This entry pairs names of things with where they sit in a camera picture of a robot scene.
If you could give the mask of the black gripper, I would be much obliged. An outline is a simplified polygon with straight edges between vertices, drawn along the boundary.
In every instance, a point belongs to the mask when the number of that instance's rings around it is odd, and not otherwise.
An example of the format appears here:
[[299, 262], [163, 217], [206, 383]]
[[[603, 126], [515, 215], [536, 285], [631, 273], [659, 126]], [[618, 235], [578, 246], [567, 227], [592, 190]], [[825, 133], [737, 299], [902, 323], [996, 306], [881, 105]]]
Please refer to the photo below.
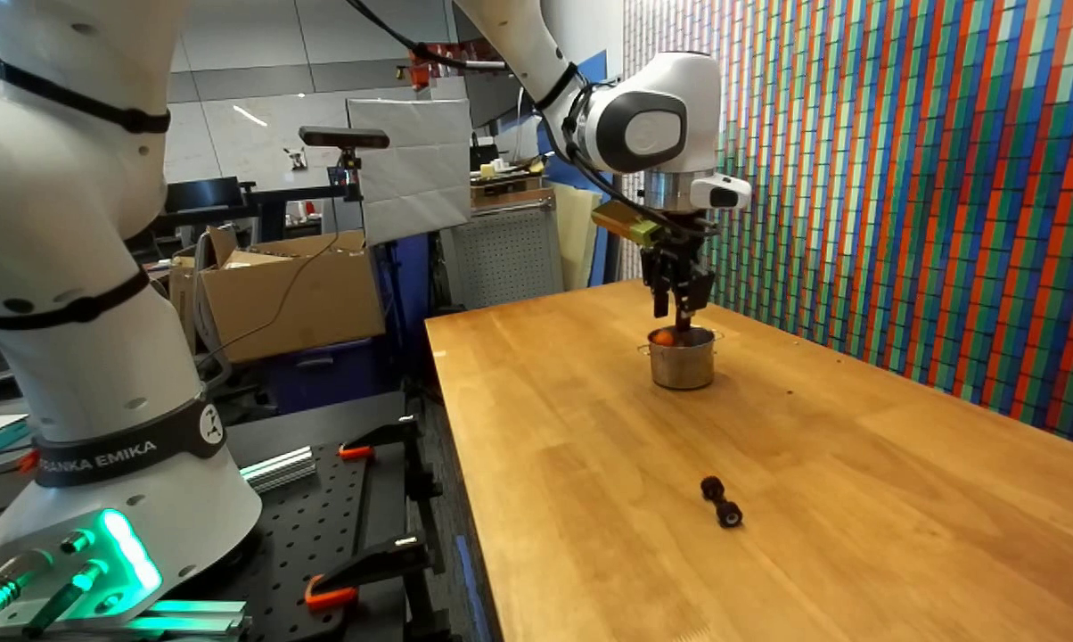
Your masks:
[[701, 215], [669, 217], [643, 254], [643, 273], [654, 292], [654, 313], [676, 316], [676, 335], [692, 330], [692, 316], [709, 304], [713, 271], [701, 266], [709, 225]]

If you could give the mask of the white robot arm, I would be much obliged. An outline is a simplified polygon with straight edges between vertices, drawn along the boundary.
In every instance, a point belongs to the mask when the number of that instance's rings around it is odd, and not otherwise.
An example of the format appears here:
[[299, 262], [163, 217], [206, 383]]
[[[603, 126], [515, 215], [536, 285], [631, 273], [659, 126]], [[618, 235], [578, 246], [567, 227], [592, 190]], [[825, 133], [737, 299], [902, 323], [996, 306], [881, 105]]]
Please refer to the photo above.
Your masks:
[[163, 206], [187, 3], [0, 0], [0, 355], [38, 451], [0, 563], [55, 558], [16, 577], [37, 628], [130, 619], [261, 517], [180, 310], [130, 250]]

